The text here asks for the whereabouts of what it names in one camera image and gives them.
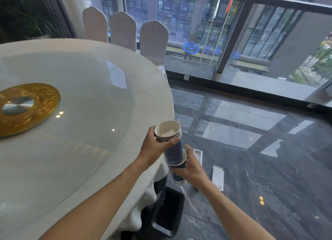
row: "blue swirl logo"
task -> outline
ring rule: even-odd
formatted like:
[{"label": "blue swirl logo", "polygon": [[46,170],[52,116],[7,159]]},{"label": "blue swirl logo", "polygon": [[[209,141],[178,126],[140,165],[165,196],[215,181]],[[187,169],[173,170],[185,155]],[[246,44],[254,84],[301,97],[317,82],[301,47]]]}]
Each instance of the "blue swirl logo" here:
[{"label": "blue swirl logo", "polygon": [[200,51],[200,47],[193,42],[185,42],[182,46],[182,49],[189,54],[195,54]]}]

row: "forearm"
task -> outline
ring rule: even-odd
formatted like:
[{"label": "forearm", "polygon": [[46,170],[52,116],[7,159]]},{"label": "forearm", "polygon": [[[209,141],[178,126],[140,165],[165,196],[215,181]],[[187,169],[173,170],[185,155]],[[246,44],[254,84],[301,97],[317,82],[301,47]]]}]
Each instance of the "forearm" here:
[{"label": "forearm", "polygon": [[228,199],[210,180],[201,188],[231,239],[272,240],[262,226]]},{"label": "forearm", "polygon": [[110,183],[61,218],[40,240],[99,240],[143,171],[141,162],[134,161]]}]

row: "stack of paper cups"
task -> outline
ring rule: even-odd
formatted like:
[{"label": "stack of paper cups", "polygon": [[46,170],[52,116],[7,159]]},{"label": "stack of paper cups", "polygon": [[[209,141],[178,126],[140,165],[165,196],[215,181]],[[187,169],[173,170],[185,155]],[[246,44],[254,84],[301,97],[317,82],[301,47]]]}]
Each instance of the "stack of paper cups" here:
[{"label": "stack of paper cups", "polygon": [[[177,144],[171,146],[164,152],[164,156],[169,166],[184,168],[187,165],[187,153],[182,149],[182,131],[180,124],[175,121],[163,122],[156,126],[154,129],[154,135],[159,142],[168,141],[173,137],[180,138],[180,141]],[[174,180],[176,183],[183,182],[183,178],[178,175],[175,176],[173,174],[173,178],[175,178]]]}]

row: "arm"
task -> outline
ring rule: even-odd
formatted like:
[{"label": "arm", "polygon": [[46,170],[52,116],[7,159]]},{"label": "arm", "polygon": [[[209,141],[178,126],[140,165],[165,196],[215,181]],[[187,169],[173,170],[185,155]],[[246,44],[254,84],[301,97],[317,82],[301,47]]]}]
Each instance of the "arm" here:
[{"label": "arm", "polygon": [[178,141],[178,138],[173,138],[159,143],[154,138],[154,127],[150,127],[134,162],[61,218],[39,240],[99,240],[139,176]]},{"label": "arm", "polygon": [[230,238],[273,240],[274,238],[261,225],[244,213],[208,179],[193,149],[188,145],[185,147],[188,153],[187,166],[183,169],[172,168],[172,172],[183,177],[206,196]]}]

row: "person's left hand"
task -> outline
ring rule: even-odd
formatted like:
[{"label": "person's left hand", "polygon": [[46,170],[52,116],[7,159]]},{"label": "person's left hand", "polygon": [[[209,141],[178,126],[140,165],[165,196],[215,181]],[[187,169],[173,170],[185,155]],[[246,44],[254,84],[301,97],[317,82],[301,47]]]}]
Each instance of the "person's left hand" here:
[{"label": "person's left hand", "polygon": [[153,163],[155,163],[165,150],[180,141],[180,138],[174,137],[166,142],[158,142],[154,138],[154,128],[155,126],[149,128],[143,141],[141,151],[136,159],[142,166],[143,171],[147,170]]}]

